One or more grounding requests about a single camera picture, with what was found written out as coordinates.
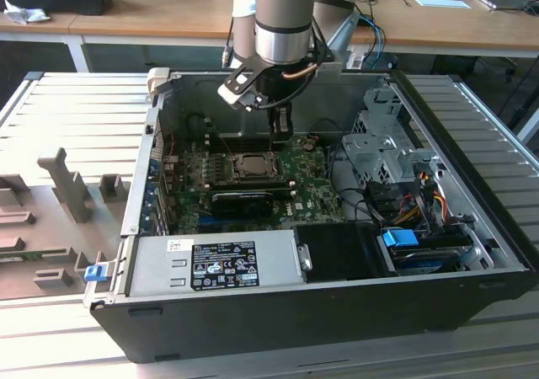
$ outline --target blue latch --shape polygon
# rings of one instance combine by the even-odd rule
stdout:
[[[86,282],[107,280],[107,266],[90,265],[89,267],[86,267],[86,271],[84,271],[84,280]]]
[[[395,229],[388,230],[382,234],[386,247],[403,247],[403,246],[417,246],[419,245],[418,239],[415,237],[413,230],[407,229]]]

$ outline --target white sticker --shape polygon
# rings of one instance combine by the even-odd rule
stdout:
[[[242,280],[256,280],[258,278],[256,274],[241,274],[240,277]]]
[[[192,238],[180,238],[167,241],[167,251],[189,251],[195,244]]]

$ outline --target metal bracket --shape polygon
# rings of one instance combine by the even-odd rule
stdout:
[[[300,268],[302,271],[312,270],[311,254],[309,253],[309,246],[302,244],[297,246],[297,257],[300,260]]]
[[[242,63],[224,82],[224,85],[232,93],[238,95],[244,93],[262,72],[273,67],[271,63],[263,61],[258,55],[249,57]]]

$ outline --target green circuit board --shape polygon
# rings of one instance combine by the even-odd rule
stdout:
[[[252,232],[289,229],[298,223],[343,222],[337,194],[326,177],[327,158],[321,147],[305,148],[309,141],[299,138],[272,152],[279,165],[279,178],[293,180],[295,195],[288,200],[275,200],[269,217],[257,219],[217,220],[211,214],[211,192],[205,188],[205,165],[209,160],[229,164],[232,155],[209,154],[193,144],[180,154],[183,159],[183,185],[171,193],[176,216],[175,234],[204,232]],[[223,167],[222,179],[231,179],[232,168]]]

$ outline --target robotic arm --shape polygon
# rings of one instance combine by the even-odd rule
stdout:
[[[291,101],[346,48],[359,20],[354,8],[353,0],[256,0],[251,22],[235,21],[241,63],[219,94],[235,109],[268,111],[270,140],[289,139]]]

